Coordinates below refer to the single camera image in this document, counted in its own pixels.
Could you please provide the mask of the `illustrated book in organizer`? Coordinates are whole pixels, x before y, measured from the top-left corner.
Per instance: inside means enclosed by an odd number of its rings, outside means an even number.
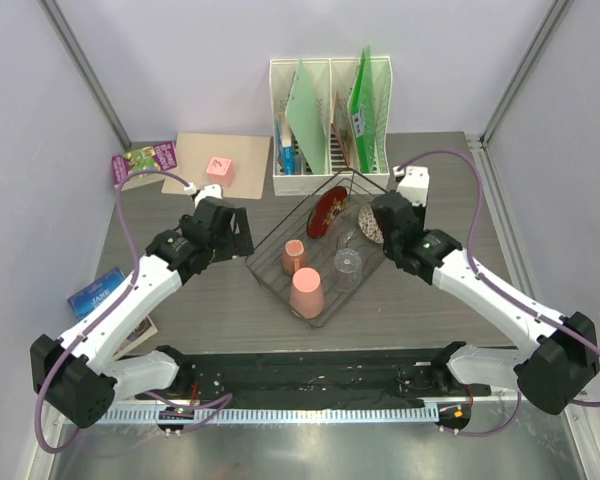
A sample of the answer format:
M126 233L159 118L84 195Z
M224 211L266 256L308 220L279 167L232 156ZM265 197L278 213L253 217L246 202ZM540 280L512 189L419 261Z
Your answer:
M338 92L335 93L334 97L332 130L336 136L345 164L351 167L354 147L353 130L346 102Z

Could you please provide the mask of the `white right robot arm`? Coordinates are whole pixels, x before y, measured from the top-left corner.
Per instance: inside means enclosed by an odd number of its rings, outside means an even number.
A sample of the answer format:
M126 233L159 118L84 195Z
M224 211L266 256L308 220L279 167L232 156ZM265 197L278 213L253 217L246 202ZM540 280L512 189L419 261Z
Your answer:
M598 374L596 329L586 315L566 316L480 270L456 239L425 229L418 208L395 191L376 197L371 209L384 254L398 269L461 300L515 346L449 347L431 371L437 391L452 395L466 384L517 389L541 411L557 415Z

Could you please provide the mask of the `red floral lacquer plate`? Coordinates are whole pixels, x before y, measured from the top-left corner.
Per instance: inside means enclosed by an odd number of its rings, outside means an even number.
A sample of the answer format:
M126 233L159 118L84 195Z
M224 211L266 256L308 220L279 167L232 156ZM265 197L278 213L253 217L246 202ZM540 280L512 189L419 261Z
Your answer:
M318 199L307 221L306 231L309 238L318 239L326 235L336 217L346 209L348 196L345 187L336 186Z

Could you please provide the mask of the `light green folder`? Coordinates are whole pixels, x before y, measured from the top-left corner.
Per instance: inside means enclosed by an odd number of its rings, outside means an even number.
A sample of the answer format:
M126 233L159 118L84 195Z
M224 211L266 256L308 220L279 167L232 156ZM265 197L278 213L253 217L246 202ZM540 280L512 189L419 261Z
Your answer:
M325 175L327 170L329 94L327 64L300 59L295 68L285 115L314 175Z

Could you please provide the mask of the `blue booklet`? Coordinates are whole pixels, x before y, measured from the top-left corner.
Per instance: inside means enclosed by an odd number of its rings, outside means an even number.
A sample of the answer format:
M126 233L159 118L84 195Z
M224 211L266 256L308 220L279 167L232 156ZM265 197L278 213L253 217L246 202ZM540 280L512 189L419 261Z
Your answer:
M284 113L276 118L276 146L278 163L284 175L296 175L301 172L299 161L294 150L294 137L289 121Z

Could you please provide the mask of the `pink plastic tumbler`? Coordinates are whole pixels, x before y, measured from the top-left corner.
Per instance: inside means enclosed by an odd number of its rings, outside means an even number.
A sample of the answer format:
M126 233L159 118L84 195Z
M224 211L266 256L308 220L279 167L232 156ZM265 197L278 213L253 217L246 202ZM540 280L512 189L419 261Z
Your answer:
M306 320L321 314L325 296L317 270L304 267L293 275L289 303L294 313Z

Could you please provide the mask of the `blue Jane Eyre book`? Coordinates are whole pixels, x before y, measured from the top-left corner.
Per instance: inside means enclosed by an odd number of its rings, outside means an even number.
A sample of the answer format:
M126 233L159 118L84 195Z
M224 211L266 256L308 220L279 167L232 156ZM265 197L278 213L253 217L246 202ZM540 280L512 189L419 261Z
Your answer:
M97 306L106 300L125 280L119 267L107 271L67 299L78 322L83 321ZM158 333L153 320L147 316L129 334L116 350L113 359L119 360L130 354L132 350Z

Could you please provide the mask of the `brown patterned ceramic bowl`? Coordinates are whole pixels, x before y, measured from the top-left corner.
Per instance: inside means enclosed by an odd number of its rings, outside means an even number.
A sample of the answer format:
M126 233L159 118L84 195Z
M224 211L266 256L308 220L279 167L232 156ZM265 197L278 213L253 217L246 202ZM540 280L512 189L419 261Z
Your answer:
M370 203L367 203L361 207L358 213L357 221L360 230L368 240L376 244L383 244L383 235L380 227L377 224Z

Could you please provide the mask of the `white file organizer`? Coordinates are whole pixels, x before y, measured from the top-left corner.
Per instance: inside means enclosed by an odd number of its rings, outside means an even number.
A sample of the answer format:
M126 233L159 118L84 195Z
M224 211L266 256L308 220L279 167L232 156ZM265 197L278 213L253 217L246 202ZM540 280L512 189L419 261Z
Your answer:
M278 152L276 146L276 118L284 113L289 99L291 85L295 68L300 59L274 59L270 62L269 85L271 95L271 106L274 120L274 153L273 153L273 185L277 196L308 195L314 192L323 182L335 174L348 168L345 164L336 136L332 130L332 118L334 110L334 97L338 92L346 102L349 111L349 99L355 83L359 58L314 58L307 59L317 62L324 61L329 72L329 113L327 114L327 170L325 175L314 175L307 164L303 153L294 137L294 150L296 159L300 163L301 172L296 175L284 175L278 163ZM392 67L388 56L372 56L371 65L374 86L374 112L375 112L375 134L376 150L370 173L359 171L358 155L353 147L353 161L350 168L367 176L382 187L388 185L390 167L386 155L386 134L389 119L392 88Z

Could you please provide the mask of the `pink cube block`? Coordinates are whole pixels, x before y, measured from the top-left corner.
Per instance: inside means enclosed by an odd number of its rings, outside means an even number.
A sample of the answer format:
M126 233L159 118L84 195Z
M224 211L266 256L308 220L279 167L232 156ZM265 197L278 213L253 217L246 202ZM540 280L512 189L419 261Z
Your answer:
M210 183L219 184L222 188L229 188L235 176L232 160L212 157L207 166L206 175Z

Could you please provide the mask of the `brown cardboard sheet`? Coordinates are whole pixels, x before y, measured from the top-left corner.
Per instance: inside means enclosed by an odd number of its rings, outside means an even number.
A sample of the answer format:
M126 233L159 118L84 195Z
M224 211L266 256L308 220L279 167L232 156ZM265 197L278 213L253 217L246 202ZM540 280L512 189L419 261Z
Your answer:
M198 188L219 184L225 198L258 200L270 144L266 136L179 133L174 172Z

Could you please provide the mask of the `purple paperback book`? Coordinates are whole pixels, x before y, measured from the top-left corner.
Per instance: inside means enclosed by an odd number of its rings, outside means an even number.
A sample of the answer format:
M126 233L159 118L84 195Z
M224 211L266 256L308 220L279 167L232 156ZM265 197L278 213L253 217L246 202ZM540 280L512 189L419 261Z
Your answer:
M161 180L158 175L146 175L148 170L171 171L178 166L173 141L150 144L111 158L113 186L117 187L130 173L142 172L129 181L123 189L131 189Z

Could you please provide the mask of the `pink ceramic mug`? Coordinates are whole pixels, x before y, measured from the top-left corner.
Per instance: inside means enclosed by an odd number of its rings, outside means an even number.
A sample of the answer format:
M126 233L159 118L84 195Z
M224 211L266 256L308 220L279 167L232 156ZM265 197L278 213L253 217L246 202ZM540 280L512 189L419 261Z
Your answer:
M308 265L308 254L301 240L292 239L285 243L281 264L283 271L290 276Z

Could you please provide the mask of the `bright green mesh folder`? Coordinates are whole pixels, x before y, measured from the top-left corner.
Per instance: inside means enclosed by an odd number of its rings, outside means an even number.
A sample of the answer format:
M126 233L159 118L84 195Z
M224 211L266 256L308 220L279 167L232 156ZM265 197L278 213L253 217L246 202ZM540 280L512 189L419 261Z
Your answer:
M349 114L354 132L359 171L370 173L376 150L374 86L370 46L363 48L355 83L349 99Z

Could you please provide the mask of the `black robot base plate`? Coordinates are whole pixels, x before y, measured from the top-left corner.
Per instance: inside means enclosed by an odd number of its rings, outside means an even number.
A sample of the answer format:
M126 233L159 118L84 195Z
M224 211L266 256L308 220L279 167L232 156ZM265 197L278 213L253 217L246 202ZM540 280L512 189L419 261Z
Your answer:
M426 398L488 397L488 385L463 386L443 370L434 349L190 354L169 400L203 403L232 395L236 409L353 410L419 407Z

